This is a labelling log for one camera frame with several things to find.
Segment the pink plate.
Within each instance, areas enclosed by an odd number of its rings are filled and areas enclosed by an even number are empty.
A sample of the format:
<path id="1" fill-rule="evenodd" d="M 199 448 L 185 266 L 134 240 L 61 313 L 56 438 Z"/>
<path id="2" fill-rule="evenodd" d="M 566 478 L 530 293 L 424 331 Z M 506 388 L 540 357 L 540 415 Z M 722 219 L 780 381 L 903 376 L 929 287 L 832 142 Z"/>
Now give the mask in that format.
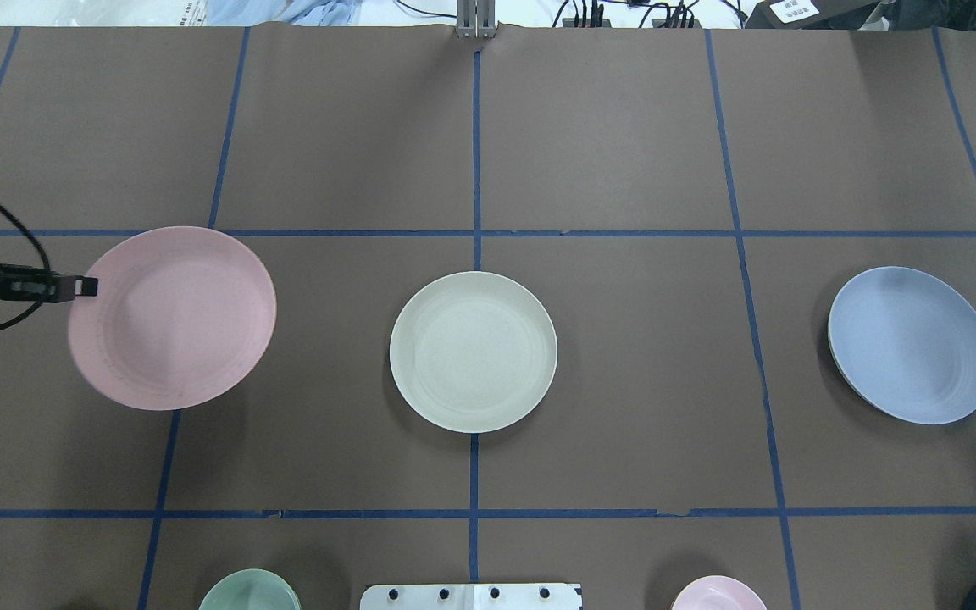
<path id="1" fill-rule="evenodd" d="M 255 368 L 274 335 L 267 267 L 217 230 L 140 233 L 88 275 L 97 294 L 71 305 L 70 355 L 94 390 L 127 407 L 173 412 L 220 397 Z"/>

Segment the blue plate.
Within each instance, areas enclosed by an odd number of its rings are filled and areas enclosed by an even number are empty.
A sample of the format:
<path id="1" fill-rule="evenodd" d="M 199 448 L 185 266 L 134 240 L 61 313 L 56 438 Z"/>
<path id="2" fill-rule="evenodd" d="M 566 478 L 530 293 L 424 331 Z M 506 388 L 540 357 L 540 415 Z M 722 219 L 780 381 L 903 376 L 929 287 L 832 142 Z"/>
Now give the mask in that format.
<path id="1" fill-rule="evenodd" d="M 837 370 L 868 405 L 922 425 L 976 413 L 976 310 L 949 283 L 870 268 L 835 293 L 826 324 Z"/>

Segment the light blue cloth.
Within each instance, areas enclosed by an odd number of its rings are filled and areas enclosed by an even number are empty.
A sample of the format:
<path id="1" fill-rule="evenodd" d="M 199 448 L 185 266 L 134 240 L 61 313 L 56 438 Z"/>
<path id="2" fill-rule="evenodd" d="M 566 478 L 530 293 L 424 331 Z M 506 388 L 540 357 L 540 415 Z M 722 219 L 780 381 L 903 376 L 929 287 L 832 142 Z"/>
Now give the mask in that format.
<path id="1" fill-rule="evenodd" d="M 206 25 L 254 26 L 280 22 L 301 26 L 352 23 L 363 1 L 208 1 Z"/>

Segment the green cup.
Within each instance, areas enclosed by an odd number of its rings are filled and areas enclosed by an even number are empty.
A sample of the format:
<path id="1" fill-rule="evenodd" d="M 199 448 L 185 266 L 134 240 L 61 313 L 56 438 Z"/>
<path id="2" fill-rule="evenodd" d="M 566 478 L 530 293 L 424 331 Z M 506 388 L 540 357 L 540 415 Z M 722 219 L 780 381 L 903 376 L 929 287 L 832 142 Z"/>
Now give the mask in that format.
<path id="1" fill-rule="evenodd" d="M 302 609 L 293 587 L 278 574 L 248 568 L 210 587 L 198 609 Z"/>

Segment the cream plate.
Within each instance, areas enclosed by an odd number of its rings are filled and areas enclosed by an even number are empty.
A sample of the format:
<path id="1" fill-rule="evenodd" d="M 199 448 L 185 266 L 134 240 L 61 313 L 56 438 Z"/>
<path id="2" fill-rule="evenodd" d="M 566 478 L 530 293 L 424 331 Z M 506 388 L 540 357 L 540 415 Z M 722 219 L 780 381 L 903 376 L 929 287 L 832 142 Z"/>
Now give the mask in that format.
<path id="1" fill-rule="evenodd" d="M 415 413 L 464 434 L 500 431 L 534 412 L 552 386 L 557 329 L 525 286 L 466 271 L 423 286 L 400 310 L 388 360 Z"/>

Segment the pink bowl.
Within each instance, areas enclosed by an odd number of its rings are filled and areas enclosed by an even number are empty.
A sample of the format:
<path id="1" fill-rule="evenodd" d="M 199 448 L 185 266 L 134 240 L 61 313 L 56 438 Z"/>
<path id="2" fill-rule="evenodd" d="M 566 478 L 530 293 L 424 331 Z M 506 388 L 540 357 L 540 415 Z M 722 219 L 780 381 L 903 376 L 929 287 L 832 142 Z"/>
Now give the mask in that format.
<path id="1" fill-rule="evenodd" d="M 767 606 L 740 580 L 725 575 L 708 575 L 683 587 L 670 609 L 767 609 Z"/>

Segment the aluminium frame post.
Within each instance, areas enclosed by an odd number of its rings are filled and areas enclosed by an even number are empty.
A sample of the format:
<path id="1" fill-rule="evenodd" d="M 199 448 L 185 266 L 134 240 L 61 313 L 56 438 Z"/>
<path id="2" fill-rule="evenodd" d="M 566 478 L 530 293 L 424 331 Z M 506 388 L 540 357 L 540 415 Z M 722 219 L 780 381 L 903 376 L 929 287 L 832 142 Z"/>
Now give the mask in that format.
<path id="1" fill-rule="evenodd" d="M 457 0 L 458 39 L 491 39 L 498 32 L 495 0 Z"/>

